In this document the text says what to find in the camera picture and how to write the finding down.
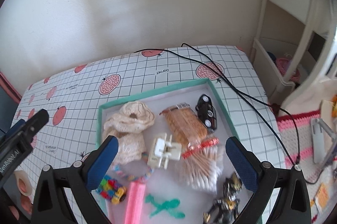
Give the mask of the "person's hand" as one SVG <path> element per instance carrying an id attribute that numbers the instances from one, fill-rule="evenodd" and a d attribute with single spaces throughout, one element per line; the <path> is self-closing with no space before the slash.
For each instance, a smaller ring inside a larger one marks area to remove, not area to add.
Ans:
<path id="1" fill-rule="evenodd" d="M 21 205 L 21 192 L 17 186 L 17 180 L 15 177 L 10 177 L 10 179 L 6 182 L 4 186 L 9 198 L 15 204 L 18 211 L 22 213 L 30 222 L 31 215 L 22 207 Z"/>

